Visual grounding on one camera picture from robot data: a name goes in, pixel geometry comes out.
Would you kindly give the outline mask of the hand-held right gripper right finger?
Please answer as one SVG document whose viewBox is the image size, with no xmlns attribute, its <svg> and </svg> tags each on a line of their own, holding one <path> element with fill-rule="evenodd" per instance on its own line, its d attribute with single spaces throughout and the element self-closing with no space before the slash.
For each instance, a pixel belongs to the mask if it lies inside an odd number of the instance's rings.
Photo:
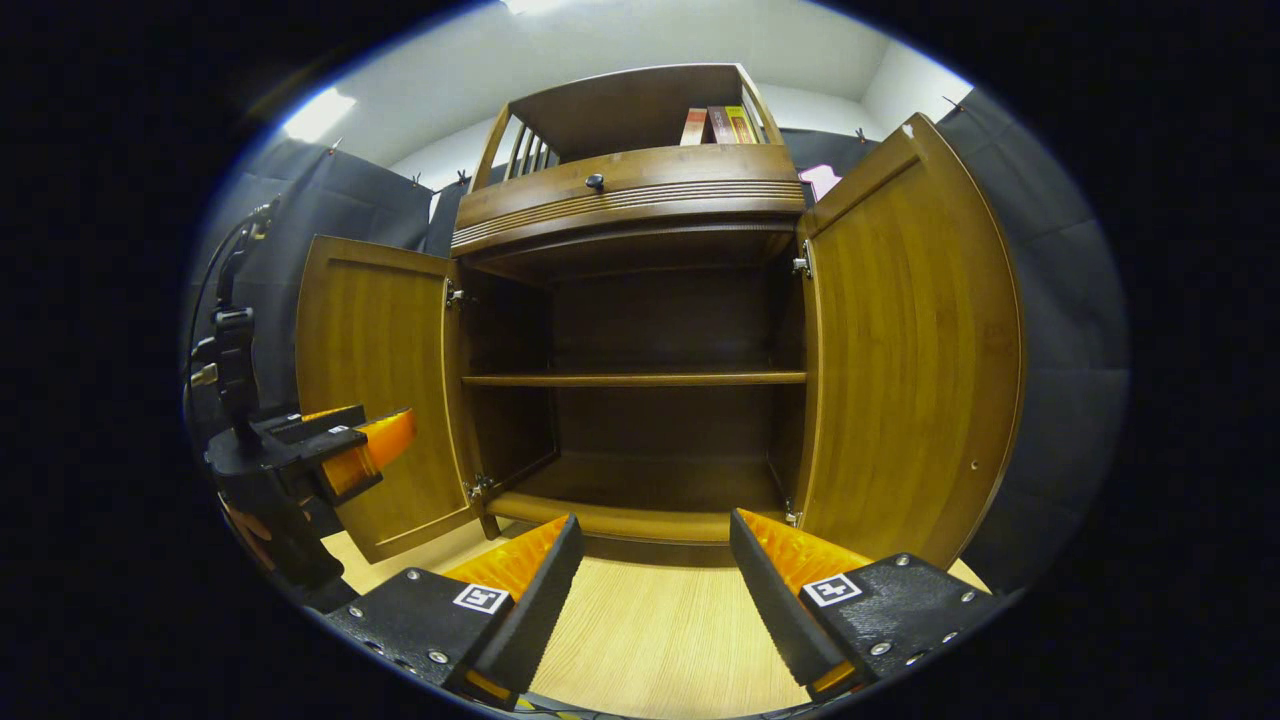
<svg viewBox="0 0 1280 720">
<path fill-rule="evenodd" d="M 1005 600 L 911 553 L 872 560 L 746 509 L 730 548 L 795 682 L 823 702 L 911 671 Z"/>
</svg>

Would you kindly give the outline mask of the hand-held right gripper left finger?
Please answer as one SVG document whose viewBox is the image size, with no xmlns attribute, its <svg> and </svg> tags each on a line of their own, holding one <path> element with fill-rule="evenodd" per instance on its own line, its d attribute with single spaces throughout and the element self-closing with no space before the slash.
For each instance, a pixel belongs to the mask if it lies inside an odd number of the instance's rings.
<svg viewBox="0 0 1280 720">
<path fill-rule="evenodd" d="M 568 512 L 449 571 L 408 568 L 325 620 L 425 685 L 512 711 L 532 684 L 584 552 L 581 524 Z"/>
</svg>

